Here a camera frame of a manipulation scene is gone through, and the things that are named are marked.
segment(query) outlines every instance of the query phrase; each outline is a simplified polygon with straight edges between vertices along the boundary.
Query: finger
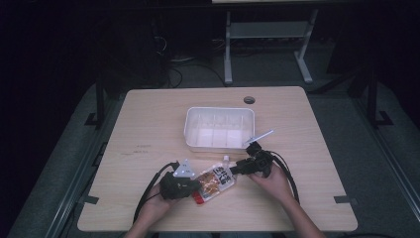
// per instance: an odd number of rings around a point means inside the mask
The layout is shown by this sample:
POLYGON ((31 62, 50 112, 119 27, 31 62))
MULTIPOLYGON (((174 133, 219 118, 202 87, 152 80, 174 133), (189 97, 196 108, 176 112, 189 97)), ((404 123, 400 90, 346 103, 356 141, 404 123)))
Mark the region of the finger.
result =
POLYGON ((255 175, 255 174, 248 175, 248 177, 249 177, 251 180, 253 180, 254 182, 256 182, 257 184, 261 184, 261 183, 263 183, 263 180, 265 179, 265 178, 261 178, 261 177, 259 177, 259 176, 255 175))

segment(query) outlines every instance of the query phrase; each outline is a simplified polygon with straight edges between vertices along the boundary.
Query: metal stand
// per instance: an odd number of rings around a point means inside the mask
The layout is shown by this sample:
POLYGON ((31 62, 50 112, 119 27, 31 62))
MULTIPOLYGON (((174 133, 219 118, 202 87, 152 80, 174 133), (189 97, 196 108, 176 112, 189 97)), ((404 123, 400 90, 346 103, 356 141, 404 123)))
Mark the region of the metal stand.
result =
POLYGON ((231 13, 227 12, 226 19, 226 50, 225 50, 225 84, 232 84, 231 68, 231 39, 251 39, 251 38, 303 38, 302 47, 295 52, 297 64, 306 83, 312 82, 312 77, 306 66, 305 56, 318 10, 312 11, 309 22, 255 22, 255 23, 232 23, 231 13))
POLYGON ((96 79, 96 113, 90 113, 84 123, 85 126, 96 126, 99 130, 105 118, 105 103, 104 103, 104 87, 102 85, 102 78, 99 75, 96 79))

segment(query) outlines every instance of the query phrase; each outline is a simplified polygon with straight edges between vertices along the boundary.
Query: black cable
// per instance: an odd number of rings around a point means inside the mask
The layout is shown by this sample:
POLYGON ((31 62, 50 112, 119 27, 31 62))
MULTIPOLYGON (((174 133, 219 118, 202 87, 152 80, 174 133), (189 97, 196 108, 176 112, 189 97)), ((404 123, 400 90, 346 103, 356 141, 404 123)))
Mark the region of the black cable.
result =
POLYGON ((183 80, 183 75, 182 75, 182 73, 179 70, 177 70, 175 68, 170 68, 170 70, 173 70, 173 71, 175 71, 175 72, 177 72, 179 74, 179 82, 176 85, 173 85, 172 84, 172 81, 169 78, 169 80, 167 82, 167 87, 177 88, 181 84, 181 82, 183 80))
POLYGON ((210 67, 210 66, 207 66, 207 65, 204 65, 204 64, 198 64, 198 63, 195 63, 195 64, 186 64, 186 65, 177 65, 176 67, 187 67, 187 66, 201 66, 201 67, 205 67, 205 68, 207 68, 207 69, 209 69, 209 70, 211 70, 212 72, 214 72, 215 74, 216 74, 216 76, 219 78, 219 80, 223 83, 223 85, 226 87, 227 85, 225 84, 225 81, 223 80, 223 78, 220 76, 220 74, 215 70, 215 69, 213 69, 212 67, 210 67))

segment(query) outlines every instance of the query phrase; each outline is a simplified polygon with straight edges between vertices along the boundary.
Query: wire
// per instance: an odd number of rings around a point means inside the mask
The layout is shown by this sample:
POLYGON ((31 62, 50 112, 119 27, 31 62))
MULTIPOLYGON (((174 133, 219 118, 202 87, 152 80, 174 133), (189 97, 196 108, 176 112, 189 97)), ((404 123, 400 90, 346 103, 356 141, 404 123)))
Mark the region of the wire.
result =
POLYGON ((146 201, 148 201, 148 200, 150 200, 150 199, 154 198, 154 197, 155 197, 155 196, 157 196, 157 195, 160 195, 160 192, 158 192, 157 194, 155 194, 155 195, 153 195, 153 196, 149 197, 148 199, 146 199, 146 201))
POLYGON ((177 72, 179 74, 179 82, 176 85, 173 85, 172 84, 172 81, 169 78, 168 81, 167 81, 167 87, 177 88, 181 84, 181 82, 183 80, 182 73, 179 70, 175 69, 175 68, 170 68, 169 70, 173 70, 173 71, 175 71, 175 72, 177 72))
POLYGON ((187 64, 187 65, 178 65, 177 67, 187 67, 187 66, 201 66, 201 67, 205 67, 207 69, 209 69, 210 71, 214 72, 214 74, 216 74, 216 76, 219 78, 219 80, 223 83, 223 85, 226 87, 227 85, 225 84, 225 81, 223 80, 223 78, 220 76, 220 74, 213 68, 211 68, 210 66, 204 65, 204 64, 187 64))

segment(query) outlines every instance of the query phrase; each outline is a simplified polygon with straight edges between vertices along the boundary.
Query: hand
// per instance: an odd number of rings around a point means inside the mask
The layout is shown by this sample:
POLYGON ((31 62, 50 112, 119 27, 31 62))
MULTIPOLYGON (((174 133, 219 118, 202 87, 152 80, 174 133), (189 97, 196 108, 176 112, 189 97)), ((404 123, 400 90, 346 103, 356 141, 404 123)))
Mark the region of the hand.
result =
POLYGON ((249 178, 281 203, 286 202, 289 198, 294 199, 284 171, 274 163, 271 165, 271 173, 267 178, 261 178, 257 175, 249 175, 249 178))
POLYGON ((158 220, 164 217, 164 215, 177 203, 179 202, 179 199, 177 200, 165 200, 163 197, 159 194, 160 191, 160 185, 156 184, 154 187, 152 187, 151 192, 149 193, 150 198, 145 205, 143 205, 142 209, 139 212, 139 217, 136 220, 147 220, 149 221, 150 225, 155 224, 158 220))
POLYGON ((267 178, 257 175, 249 177, 281 203, 299 237, 325 237, 294 199, 288 179, 281 168, 272 164, 271 173, 267 178))
POLYGON ((164 215, 177 203, 177 200, 165 200, 159 194, 160 185, 156 184, 149 193, 150 199, 143 205, 139 212, 139 216, 132 228, 127 232, 125 237, 144 237, 149 228, 157 221, 162 219, 164 215))

